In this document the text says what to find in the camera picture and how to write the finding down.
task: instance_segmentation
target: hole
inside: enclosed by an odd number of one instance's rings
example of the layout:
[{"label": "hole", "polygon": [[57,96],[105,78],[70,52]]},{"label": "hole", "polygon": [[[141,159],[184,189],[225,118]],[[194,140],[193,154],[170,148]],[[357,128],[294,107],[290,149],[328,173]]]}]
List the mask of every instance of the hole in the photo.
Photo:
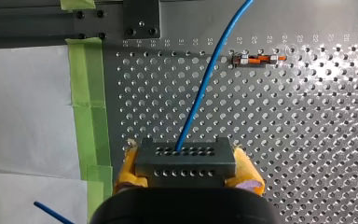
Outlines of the hole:
[{"label": "hole", "polygon": [[188,171],[187,171],[187,170],[183,170],[183,171],[180,173],[181,176],[187,176],[187,174],[188,174]]},{"label": "hole", "polygon": [[161,171],[160,170],[155,170],[154,175],[155,176],[161,176]]}]

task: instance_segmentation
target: small electronic component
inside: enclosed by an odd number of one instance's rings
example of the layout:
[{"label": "small electronic component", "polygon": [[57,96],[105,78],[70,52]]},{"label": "small electronic component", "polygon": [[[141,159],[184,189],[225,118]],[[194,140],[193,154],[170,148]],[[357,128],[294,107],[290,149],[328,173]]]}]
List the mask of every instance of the small electronic component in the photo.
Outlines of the small electronic component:
[{"label": "small electronic component", "polygon": [[286,56],[278,56],[277,54],[271,55],[249,55],[246,53],[235,53],[232,57],[232,63],[236,67],[242,67],[246,65],[260,65],[260,64],[276,64],[278,61],[285,61]]}]

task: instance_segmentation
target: black plastic part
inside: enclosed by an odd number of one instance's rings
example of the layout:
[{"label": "black plastic part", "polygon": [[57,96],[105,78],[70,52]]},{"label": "black plastic part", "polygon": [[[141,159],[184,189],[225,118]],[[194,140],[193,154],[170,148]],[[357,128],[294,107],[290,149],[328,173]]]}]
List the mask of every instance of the black plastic part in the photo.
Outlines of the black plastic part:
[{"label": "black plastic part", "polygon": [[145,138],[135,160],[135,174],[146,177],[149,187],[212,188],[224,187],[225,179],[235,176],[235,159],[228,138],[214,143],[153,142]]},{"label": "black plastic part", "polygon": [[243,189],[127,189],[105,201],[90,224],[281,224],[276,208]]},{"label": "black plastic part", "polygon": [[123,0],[125,39],[160,38],[159,0]]}]

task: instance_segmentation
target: metal bracket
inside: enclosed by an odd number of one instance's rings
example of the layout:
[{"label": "metal bracket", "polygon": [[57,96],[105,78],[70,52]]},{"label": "metal bracket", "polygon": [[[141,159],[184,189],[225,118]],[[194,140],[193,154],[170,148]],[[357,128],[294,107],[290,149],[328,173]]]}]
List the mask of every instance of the metal bracket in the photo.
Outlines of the metal bracket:
[{"label": "metal bracket", "polygon": [[125,39],[160,38],[159,0],[124,0],[123,28]]}]

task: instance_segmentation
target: printed number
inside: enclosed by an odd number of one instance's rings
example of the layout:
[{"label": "printed number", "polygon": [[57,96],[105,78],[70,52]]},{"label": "printed number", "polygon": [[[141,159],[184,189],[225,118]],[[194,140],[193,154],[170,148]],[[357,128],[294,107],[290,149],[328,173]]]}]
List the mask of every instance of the printed number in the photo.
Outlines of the printed number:
[{"label": "printed number", "polygon": [[328,41],[333,41],[334,40],[334,35],[328,35],[327,40]]},{"label": "printed number", "polygon": [[237,44],[242,44],[242,37],[237,37]]},{"label": "printed number", "polygon": [[298,35],[298,36],[297,36],[297,42],[298,42],[298,43],[302,43],[303,39],[304,39],[304,36],[303,36],[303,35]]},{"label": "printed number", "polygon": [[344,35],[344,41],[345,42],[348,42],[348,41],[350,41],[350,35]]},{"label": "printed number", "polygon": [[317,43],[319,41],[319,36],[318,35],[314,35],[313,38],[312,38],[312,41],[314,43]]},{"label": "printed number", "polygon": [[252,44],[256,44],[257,43],[257,36],[252,36]]},{"label": "printed number", "polygon": [[282,36],[282,42],[283,42],[283,43],[287,43],[287,35],[283,35],[283,36]]}]

